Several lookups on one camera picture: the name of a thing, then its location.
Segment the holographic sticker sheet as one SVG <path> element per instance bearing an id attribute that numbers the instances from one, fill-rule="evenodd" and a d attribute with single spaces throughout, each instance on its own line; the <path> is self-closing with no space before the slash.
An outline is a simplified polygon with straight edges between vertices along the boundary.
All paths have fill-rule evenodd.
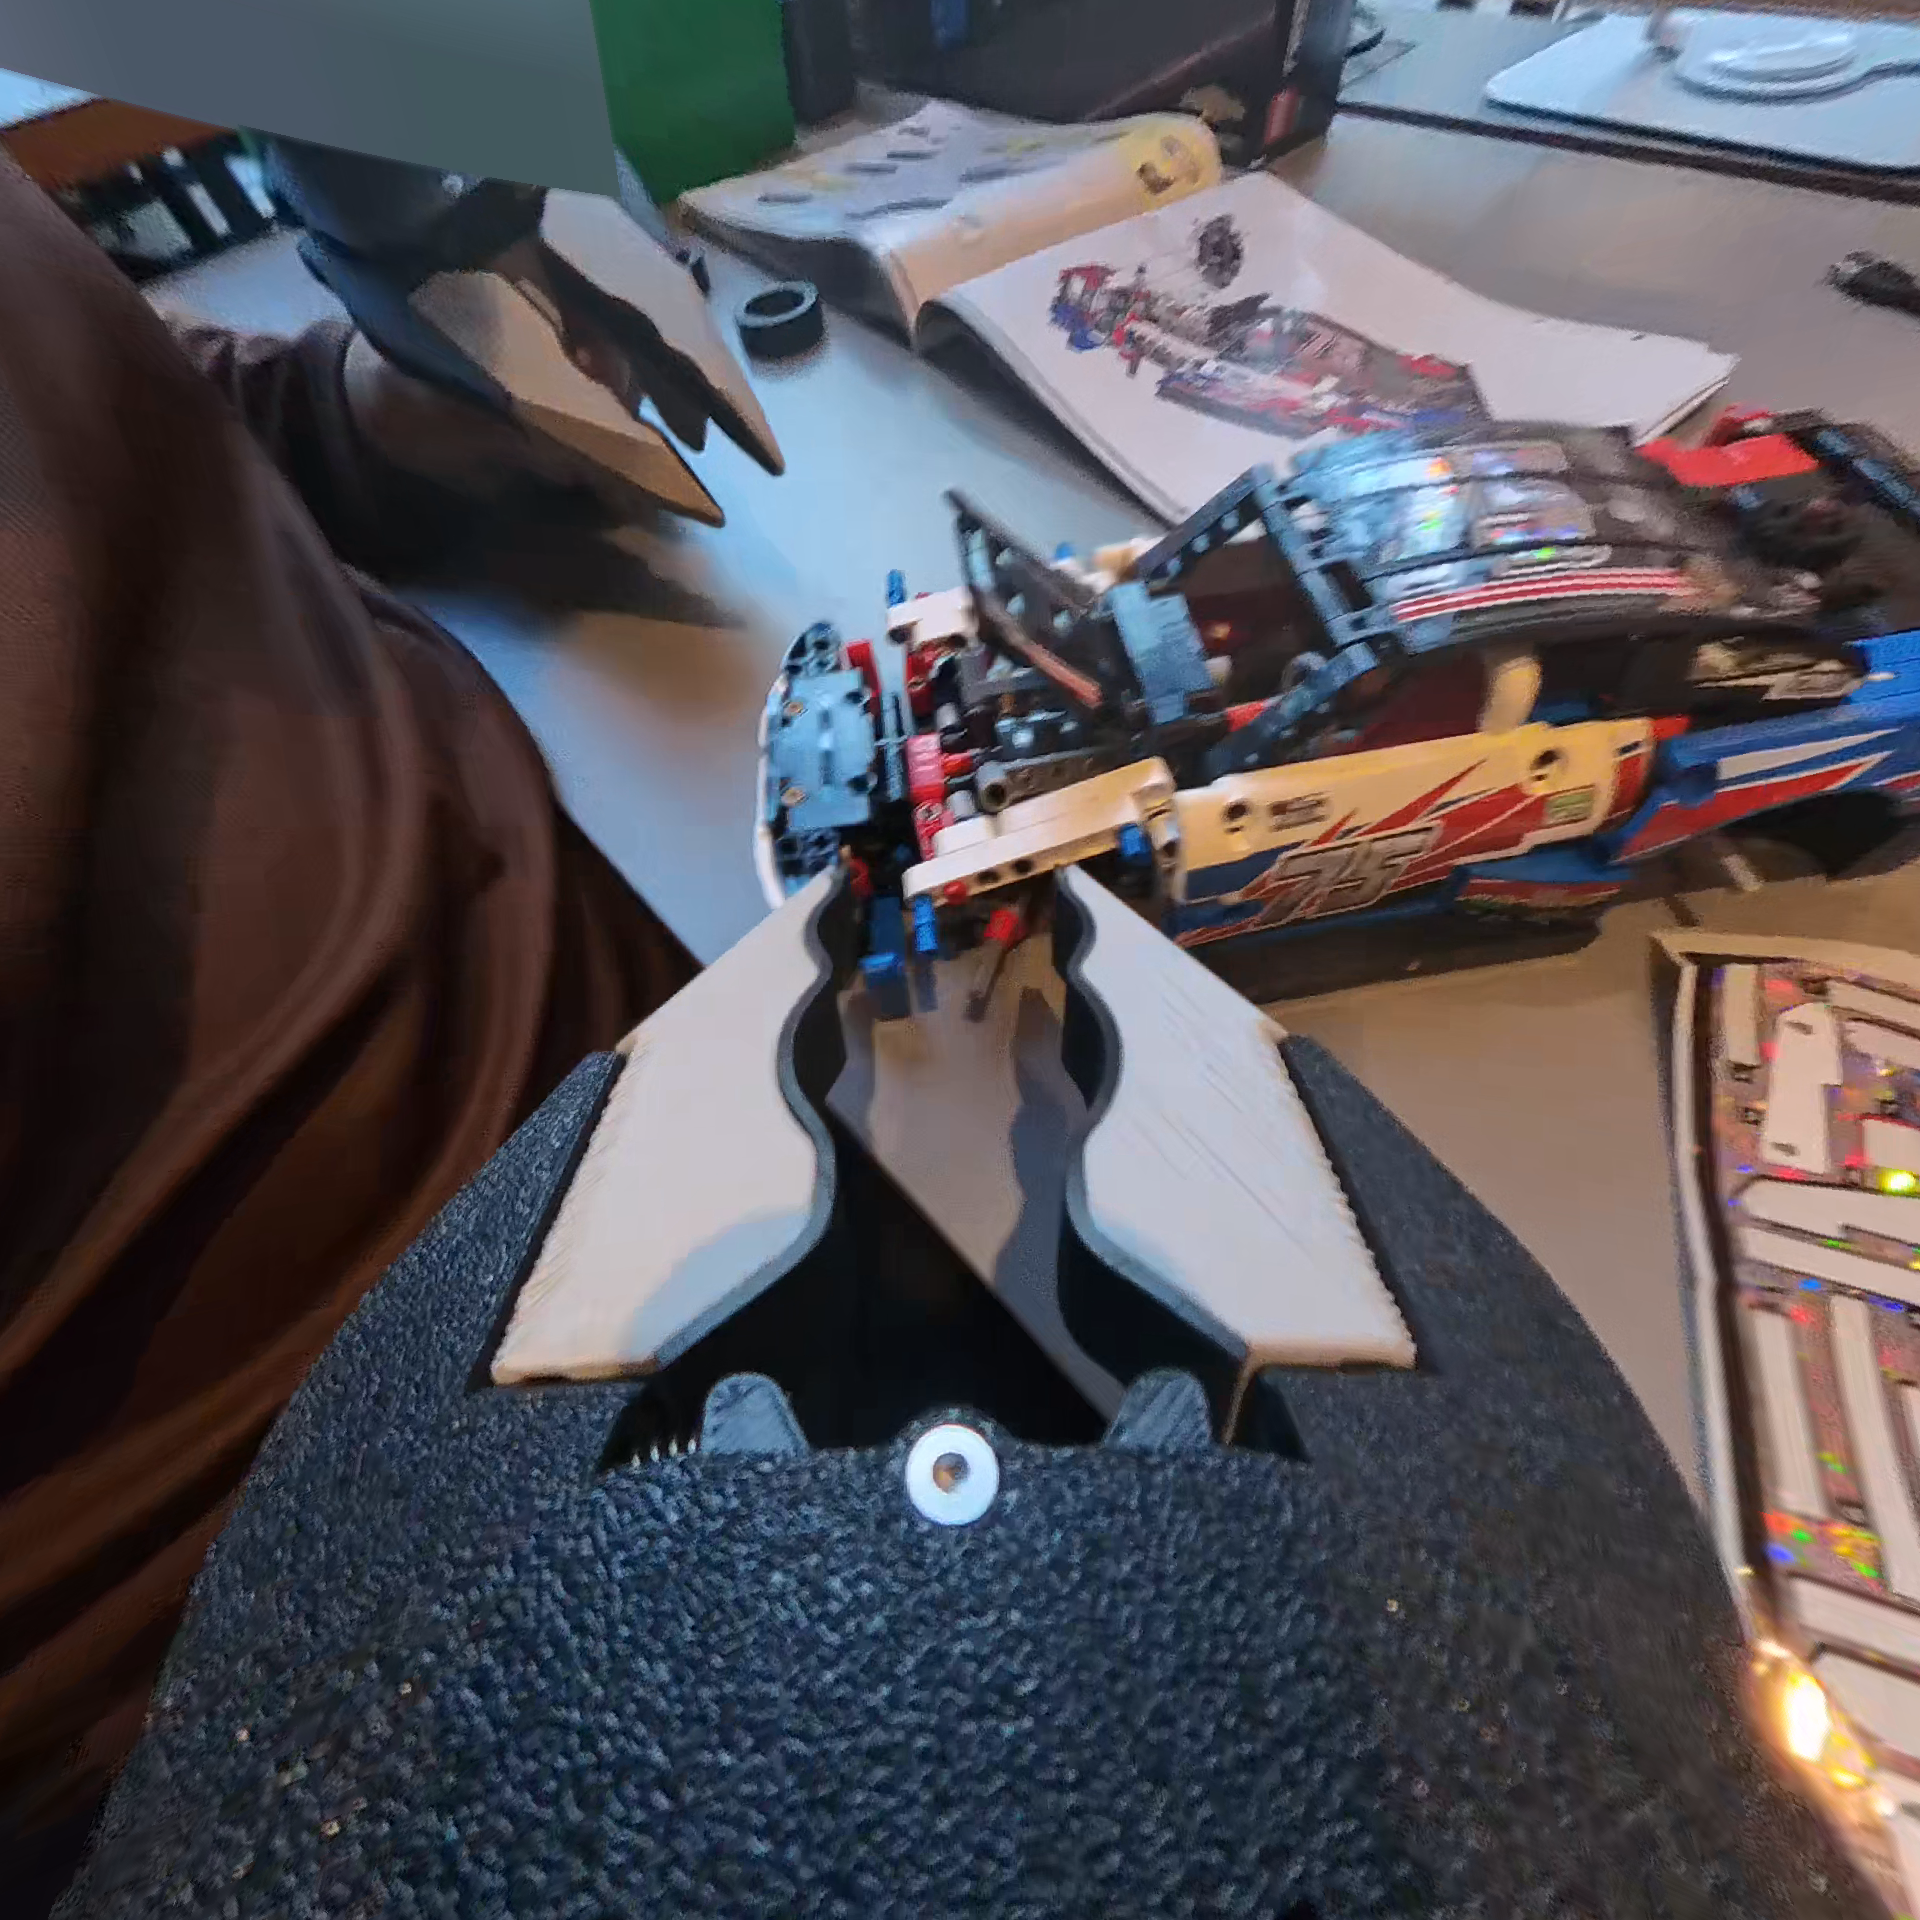
<path id="1" fill-rule="evenodd" d="M 1709 1525 L 1762 1726 L 1915 1915 L 1915 955 L 1655 937 Z"/>

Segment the grey desk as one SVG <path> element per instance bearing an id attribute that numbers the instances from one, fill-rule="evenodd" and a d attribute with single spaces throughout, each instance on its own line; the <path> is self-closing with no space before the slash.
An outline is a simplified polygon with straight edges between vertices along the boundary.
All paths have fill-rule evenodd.
<path id="1" fill-rule="evenodd" d="M 1736 402 L 1872 422 L 1915 452 L 1915 325 L 1825 282 L 1843 252 L 1915 261 L 1915 207 L 1453 131 L 1341 118 L 1280 176 L 1389 247 L 1539 313 L 1735 349 Z M 496 678 L 565 805 L 682 946 L 718 961 L 761 916 L 749 842 L 755 733 L 783 647 L 813 620 L 878 624 L 881 582 L 954 582 L 942 491 L 1025 539 L 1135 533 L 1049 415 L 969 349 L 912 355 L 828 319 L 813 355 L 755 371 L 786 456 L 766 475 L 723 437 L 695 468 L 723 527 L 641 518 L 606 539 L 501 525 L 445 544 L 396 592 Z M 1915 859 L 1620 905 L 1601 937 L 1471 974 L 1361 982 L 1273 1008 L 1324 1045 L 1496 1212 L 1587 1314 L 1698 1487 L 1681 1256 L 1652 1017 L 1652 933 L 1915 951 Z M 1018 1310 L 1100 1408 L 1114 1380 L 1054 1310 L 1052 1212 L 1079 1099 L 1061 1069 L 1061 982 L 1025 944 L 985 1013 L 965 965 L 938 1006 L 868 1022 L 846 996 L 841 1125 L 947 1244 Z"/>

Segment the person's brown shirt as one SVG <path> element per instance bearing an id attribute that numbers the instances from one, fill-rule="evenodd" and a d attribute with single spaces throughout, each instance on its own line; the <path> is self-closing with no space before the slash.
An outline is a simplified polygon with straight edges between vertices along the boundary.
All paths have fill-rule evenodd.
<path id="1" fill-rule="evenodd" d="M 692 974 L 3 158 L 3 1851 L 90 1819 L 363 1291 Z"/>

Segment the red white blue brick race car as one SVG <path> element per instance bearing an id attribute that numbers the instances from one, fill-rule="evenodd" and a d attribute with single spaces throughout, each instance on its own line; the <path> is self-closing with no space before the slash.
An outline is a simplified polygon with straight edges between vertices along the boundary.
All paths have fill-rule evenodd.
<path id="1" fill-rule="evenodd" d="M 1872 423 L 1391 422 L 1079 560 L 947 502 L 958 592 L 820 637 L 876 733 L 833 825 L 868 977 L 1006 946 L 1071 865 L 1242 955 L 1589 927 L 1721 834 L 1915 816 L 1915 452 Z"/>

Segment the person's left forearm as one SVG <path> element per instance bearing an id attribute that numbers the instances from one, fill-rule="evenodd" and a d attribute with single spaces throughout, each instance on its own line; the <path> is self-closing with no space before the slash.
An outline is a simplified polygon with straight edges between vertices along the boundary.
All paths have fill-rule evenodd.
<path id="1" fill-rule="evenodd" d="M 163 313 L 163 325 L 336 559 L 376 582 L 507 536 L 573 540 L 656 511 L 620 473 L 400 371 L 350 319 L 243 331 Z"/>

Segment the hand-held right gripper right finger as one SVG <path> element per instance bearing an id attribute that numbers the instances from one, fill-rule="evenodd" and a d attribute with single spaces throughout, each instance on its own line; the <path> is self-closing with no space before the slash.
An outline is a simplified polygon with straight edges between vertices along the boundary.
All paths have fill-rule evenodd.
<path id="1" fill-rule="evenodd" d="M 1127 1379 L 1140 1313 L 1229 1379 L 1411 1369 L 1415 1333 L 1283 1056 L 1283 1027 L 1092 875 L 1054 887 L 1061 1056 L 1085 1096 L 1066 1152 L 1066 1328 Z"/>

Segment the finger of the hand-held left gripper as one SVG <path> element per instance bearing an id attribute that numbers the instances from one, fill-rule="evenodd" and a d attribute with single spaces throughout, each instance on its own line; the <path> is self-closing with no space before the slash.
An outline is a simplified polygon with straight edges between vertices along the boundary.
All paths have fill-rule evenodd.
<path id="1" fill-rule="evenodd" d="M 756 391 L 670 230 L 617 199 L 544 188 L 535 267 L 569 353 L 626 410 L 648 407 L 695 450 L 718 426 L 765 473 L 783 473 Z"/>
<path id="2" fill-rule="evenodd" d="M 500 273 L 431 273 L 408 309 L 501 391 L 510 417 L 606 484 L 626 484 L 661 511 L 723 525 L 723 509 L 680 446 L 584 371 L 554 322 Z"/>

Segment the green box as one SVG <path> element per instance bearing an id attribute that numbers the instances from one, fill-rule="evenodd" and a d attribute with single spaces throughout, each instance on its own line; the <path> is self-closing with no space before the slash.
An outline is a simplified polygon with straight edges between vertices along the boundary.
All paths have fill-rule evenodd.
<path id="1" fill-rule="evenodd" d="M 591 3 L 610 140 L 656 201 L 794 142 L 779 3 Z"/>

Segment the grey flat pad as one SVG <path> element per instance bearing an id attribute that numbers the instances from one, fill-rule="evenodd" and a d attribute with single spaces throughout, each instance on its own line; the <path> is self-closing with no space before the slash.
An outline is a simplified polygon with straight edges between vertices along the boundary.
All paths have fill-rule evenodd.
<path id="1" fill-rule="evenodd" d="M 1492 106 L 1915 180 L 1915 20 L 1655 5 L 1496 70 Z"/>

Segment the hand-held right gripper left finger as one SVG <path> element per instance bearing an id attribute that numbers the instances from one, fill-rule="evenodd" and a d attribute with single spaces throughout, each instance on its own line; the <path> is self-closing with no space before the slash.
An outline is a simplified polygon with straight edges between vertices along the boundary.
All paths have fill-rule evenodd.
<path id="1" fill-rule="evenodd" d="M 816 875 L 617 1045 L 494 1385 L 642 1379 L 828 1235 L 846 875 Z"/>

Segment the white instruction booklet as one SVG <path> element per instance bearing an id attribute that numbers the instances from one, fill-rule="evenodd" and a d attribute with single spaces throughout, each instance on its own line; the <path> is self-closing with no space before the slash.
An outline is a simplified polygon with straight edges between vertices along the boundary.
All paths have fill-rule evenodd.
<path id="1" fill-rule="evenodd" d="M 1232 173 L 1194 113 L 1049 126 L 927 101 L 680 207 L 923 355 L 997 362 L 1166 521 L 1245 468 L 1368 429 L 1648 441 L 1736 367 L 1476 293 L 1268 169 Z"/>

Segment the black white brick bumper assembly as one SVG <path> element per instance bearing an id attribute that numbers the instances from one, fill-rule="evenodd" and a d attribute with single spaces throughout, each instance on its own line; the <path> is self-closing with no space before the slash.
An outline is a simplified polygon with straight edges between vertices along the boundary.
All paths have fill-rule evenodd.
<path id="1" fill-rule="evenodd" d="M 816 620 L 786 647 L 761 705 L 755 870 L 779 906 L 820 870 L 876 845 L 886 805 L 868 657 Z"/>

